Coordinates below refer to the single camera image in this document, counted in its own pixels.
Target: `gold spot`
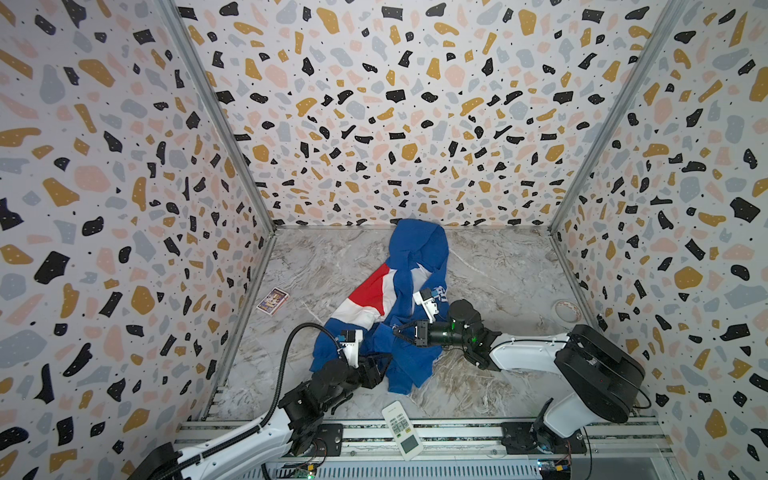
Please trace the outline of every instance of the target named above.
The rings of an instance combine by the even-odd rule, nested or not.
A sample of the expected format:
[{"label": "gold spot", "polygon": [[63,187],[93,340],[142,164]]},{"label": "gold spot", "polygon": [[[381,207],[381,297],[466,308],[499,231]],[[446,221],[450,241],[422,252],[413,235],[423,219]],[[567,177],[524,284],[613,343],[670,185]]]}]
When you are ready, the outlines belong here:
[{"label": "gold spot", "polygon": [[190,32],[190,37],[194,40],[194,42],[198,45],[202,45],[205,43],[205,39],[203,39],[203,35],[200,35],[200,32],[197,31],[197,29],[190,25],[187,27],[187,30]]},{"label": "gold spot", "polygon": [[704,365],[707,363],[707,358],[710,356],[710,349],[704,349],[699,353],[699,356],[696,357],[696,361],[694,362],[694,366],[698,368],[699,370],[702,370],[704,368]]},{"label": "gold spot", "polygon": [[105,67],[99,60],[94,58],[80,60],[78,66],[82,71],[95,78],[105,87],[111,87],[114,84],[114,77],[112,77],[112,74],[109,73],[107,67]]},{"label": "gold spot", "polygon": [[437,32],[440,35],[445,35],[446,33],[452,33],[454,35],[458,35],[458,30],[453,28],[451,25],[448,25],[448,24],[443,23],[443,22],[435,23],[435,30],[437,30]]},{"label": "gold spot", "polygon": [[548,161],[558,161],[560,156],[565,151],[565,145],[555,145],[554,147],[549,147],[549,150],[547,151],[547,154],[545,155],[545,158]]},{"label": "gold spot", "polygon": [[243,35],[248,35],[250,33],[256,32],[258,35],[264,35],[264,32],[259,30],[258,28],[254,27],[253,25],[248,25],[247,23],[243,22],[235,22],[234,23],[235,30],[242,33]]},{"label": "gold spot", "polygon": [[471,112],[475,107],[483,103],[482,97],[473,98],[471,100],[467,100],[462,104],[462,113],[460,114],[462,117],[467,115],[469,112]]},{"label": "gold spot", "polygon": [[539,115],[538,117],[536,117],[536,120],[538,120],[538,121],[549,120],[550,118],[554,117],[554,113],[555,113],[556,111],[558,111],[558,109],[557,109],[557,108],[552,108],[552,109],[551,109],[550,111],[548,111],[547,113],[545,113],[545,114],[541,114],[541,115]]},{"label": "gold spot", "polygon": [[640,342],[637,341],[637,339],[628,339],[627,342],[627,353],[631,354],[638,346],[640,346]]},{"label": "gold spot", "polygon": [[331,35],[339,33],[339,19],[336,17],[336,13],[334,13],[333,10],[318,8],[317,15],[320,17],[320,20],[323,21],[323,25],[325,25],[328,33]]},{"label": "gold spot", "polygon": [[315,100],[312,97],[305,98],[299,103],[297,103],[296,109],[298,109],[299,111],[299,116],[303,117],[304,115],[306,115],[306,113],[310,110],[310,108],[312,108],[312,106],[314,106],[314,104],[316,103],[317,103],[317,100]]},{"label": "gold spot", "polygon": [[270,149],[267,148],[266,145],[257,145],[256,147],[253,147],[253,158],[264,163],[270,161]]},{"label": "gold spot", "polygon": [[6,263],[11,265],[29,265],[32,263],[32,257],[22,252],[16,245],[4,245],[0,247],[0,253]]},{"label": "gold spot", "polygon": [[755,83],[750,91],[751,101],[763,101],[768,94],[768,67],[762,67],[757,71]]},{"label": "gold spot", "polygon": [[26,78],[29,78],[30,80],[32,79],[32,67],[5,50],[0,50],[0,60],[3,60],[9,67],[24,75]]},{"label": "gold spot", "polygon": [[616,254],[616,246],[614,245],[614,241],[611,240],[608,242],[608,248],[605,250],[605,258],[612,259],[614,255]]},{"label": "gold spot", "polygon": [[590,41],[592,41],[592,29],[585,28],[584,33],[581,34],[581,46],[586,47]]},{"label": "gold spot", "polygon": [[3,379],[2,382],[0,382],[0,395],[3,393],[8,393],[8,391],[13,387],[13,377],[9,376],[6,379]]},{"label": "gold spot", "polygon": [[654,98],[656,97],[656,93],[659,91],[660,85],[658,82],[651,85],[650,88],[643,94],[643,98],[645,99],[646,105],[651,105],[654,103]]},{"label": "gold spot", "polygon": [[681,290],[698,286],[701,279],[703,279],[701,273],[692,266],[683,267],[674,274],[674,283]]},{"label": "gold spot", "polygon": [[650,32],[643,27],[632,25],[631,27],[629,27],[629,36],[631,36],[632,38],[637,38],[637,37],[650,38]]},{"label": "gold spot", "polygon": [[751,368],[752,366],[749,363],[739,359],[733,359],[733,371],[728,372],[728,375],[732,376],[735,379],[740,379]]},{"label": "gold spot", "polygon": [[[5,461],[5,458],[0,460],[0,463],[3,463]],[[61,466],[66,462],[67,460],[77,460],[78,459],[78,450],[77,449],[69,449],[64,450],[63,452],[57,452],[57,453],[51,453],[51,457],[48,460],[48,469],[51,473],[59,470]]]},{"label": "gold spot", "polygon": [[746,24],[746,12],[741,15],[739,21],[736,23],[736,27],[733,29],[733,35],[731,35],[730,43],[728,44],[729,47],[738,45],[741,42],[741,34],[744,33],[744,24]]},{"label": "gold spot", "polygon": [[131,298],[131,306],[141,315],[147,315],[154,308],[152,292],[145,286],[137,286]]},{"label": "gold spot", "polygon": [[723,215],[709,215],[704,212],[699,212],[699,220],[711,227],[717,227],[717,224],[724,222],[726,218]]},{"label": "gold spot", "polygon": [[523,35],[532,35],[536,28],[536,14],[528,10],[520,10],[518,11],[518,18]]},{"label": "gold spot", "polygon": [[489,51],[491,51],[491,46],[493,46],[493,42],[496,41],[496,34],[493,32],[490,32],[488,34],[488,39],[485,41],[485,47],[482,49],[482,54],[487,55]]},{"label": "gold spot", "polygon": [[619,65],[621,65],[621,62],[618,60],[614,60],[614,62],[611,64],[610,67],[603,73],[603,78],[605,78],[608,81],[615,81],[616,80],[616,74],[619,71]]},{"label": "gold spot", "polygon": [[433,58],[429,62],[429,68],[427,68],[427,76],[432,77],[435,80],[440,79],[440,60]]},{"label": "gold spot", "polygon": [[393,45],[400,43],[400,33],[397,31],[396,26],[389,27],[389,40],[392,40]]},{"label": "gold spot", "polygon": [[14,450],[13,452],[7,454],[5,457],[0,458],[0,477],[3,477],[6,473],[8,473],[8,470],[10,470],[13,466],[13,462],[16,460],[17,456],[18,450]]},{"label": "gold spot", "polygon": [[720,410],[714,409],[710,414],[710,418],[707,419],[707,423],[704,424],[704,429],[710,434],[713,439],[724,437],[728,433],[728,429],[725,426],[725,420],[723,420],[723,414]]},{"label": "gold spot", "polygon": [[39,135],[41,133],[39,128],[33,127],[0,131],[0,147],[21,147],[28,135]]},{"label": "gold spot", "polygon": [[675,63],[681,63],[685,65],[686,70],[690,68],[690,59],[688,59],[688,55],[686,55],[685,52],[679,48],[675,48],[675,51],[672,54],[672,58],[674,58]]},{"label": "gold spot", "polygon": [[[768,67],[763,67],[763,68],[761,68],[760,70],[763,70],[763,69],[765,69],[765,71],[766,71],[766,76],[768,76]],[[707,100],[709,97],[711,97],[712,95],[714,95],[714,94],[715,94],[715,92],[717,92],[718,90],[720,90],[722,87],[723,87],[723,82],[722,82],[722,81],[718,80],[718,81],[714,82],[714,83],[712,84],[712,86],[711,86],[711,87],[709,87],[709,88],[707,89],[707,91],[705,91],[705,92],[704,92],[704,93],[703,93],[703,94],[702,94],[702,95],[699,97],[699,103],[703,103],[705,100]]]},{"label": "gold spot", "polygon": [[643,152],[643,157],[654,157],[656,155],[668,155],[670,148],[665,144],[650,144],[648,149]]},{"label": "gold spot", "polygon": [[51,200],[53,200],[56,207],[63,207],[80,200],[80,195],[60,184],[55,178],[43,180],[43,187],[45,187],[48,195],[51,196]]}]

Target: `air conditioner remote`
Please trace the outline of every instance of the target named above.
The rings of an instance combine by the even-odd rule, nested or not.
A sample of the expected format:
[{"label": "air conditioner remote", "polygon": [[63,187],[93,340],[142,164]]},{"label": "air conditioner remote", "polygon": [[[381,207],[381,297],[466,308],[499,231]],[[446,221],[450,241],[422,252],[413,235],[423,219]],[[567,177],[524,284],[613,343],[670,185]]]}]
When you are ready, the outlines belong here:
[{"label": "air conditioner remote", "polygon": [[408,419],[406,411],[402,408],[400,402],[394,402],[392,405],[384,408],[382,415],[384,415],[389,431],[392,432],[392,437],[400,449],[403,460],[410,460],[422,452],[424,449],[422,440],[419,438],[419,434],[416,433],[416,429],[413,428],[413,424]]}]

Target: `gray marble surface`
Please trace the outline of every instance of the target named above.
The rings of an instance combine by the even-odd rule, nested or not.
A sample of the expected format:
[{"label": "gray marble surface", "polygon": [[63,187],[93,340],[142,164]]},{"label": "gray marble surface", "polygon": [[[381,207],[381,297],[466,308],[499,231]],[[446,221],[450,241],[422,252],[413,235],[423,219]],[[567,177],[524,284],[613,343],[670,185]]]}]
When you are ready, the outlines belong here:
[{"label": "gray marble surface", "polygon": [[[274,316],[254,309],[209,419],[246,420],[269,408],[280,356],[290,331],[302,322],[325,323],[330,314],[388,256],[391,230],[279,230],[257,298],[272,288],[290,294]],[[449,301],[465,298],[488,328],[516,335],[548,335],[562,328],[548,319],[555,300],[575,301],[548,237],[538,231],[447,230]],[[283,393],[310,377],[317,332],[293,340]],[[434,374],[408,396],[358,389],[339,407],[339,419],[380,419],[399,400],[418,418],[535,416],[550,397],[568,391],[559,376],[545,372],[483,372],[460,351],[443,353]]]}]

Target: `terrazzo wallpaper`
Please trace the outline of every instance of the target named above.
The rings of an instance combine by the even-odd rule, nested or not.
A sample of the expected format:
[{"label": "terrazzo wallpaper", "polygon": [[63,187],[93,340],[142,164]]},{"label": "terrazzo wallpaper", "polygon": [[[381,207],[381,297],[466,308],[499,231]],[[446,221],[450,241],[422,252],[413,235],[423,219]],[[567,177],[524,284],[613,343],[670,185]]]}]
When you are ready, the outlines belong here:
[{"label": "terrazzo wallpaper", "polygon": [[696,480],[768,470],[766,27],[690,2],[556,233]]},{"label": "terrazzo wallpaper", "polygon": [[278,225],[550,223],[666,2],[178,0]]},{"label": "terrazzo wallpaper", "polygon": [[250,285],[260,225],[153,8],[0,3],[3,478],[126,478]]}]

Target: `red stripe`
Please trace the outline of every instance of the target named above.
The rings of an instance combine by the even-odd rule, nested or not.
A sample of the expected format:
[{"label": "red stripe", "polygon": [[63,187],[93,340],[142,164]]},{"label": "red stripe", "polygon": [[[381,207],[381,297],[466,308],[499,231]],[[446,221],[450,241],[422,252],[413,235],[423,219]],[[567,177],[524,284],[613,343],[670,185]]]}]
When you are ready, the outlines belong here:
[{"label": "red stripe", "polygon": [[384,276],[389,273],[389,267],[384,263],[373,275],[358,286],[349,299],[360,306],[372,306],[384,315]]}]

